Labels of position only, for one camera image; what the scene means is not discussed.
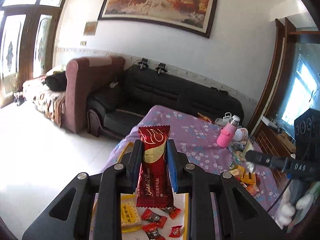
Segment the white gloved hand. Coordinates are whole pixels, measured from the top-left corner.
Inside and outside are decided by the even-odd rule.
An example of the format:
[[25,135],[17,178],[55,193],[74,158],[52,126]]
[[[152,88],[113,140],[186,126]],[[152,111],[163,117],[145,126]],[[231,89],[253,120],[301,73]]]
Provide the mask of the white gloved hand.
[[301,211],[302,215],[306,215],[310,210],[310,207],[313,204],[313,194],[306,194],[304,197],[300,198],[295,206],[290,203],[291,191],[288,187],[282,196],[280,205],[276,211],[275,222],[276,224],[283,229],[285,226],[288,226],[293,219],[293,216],[296,211]]

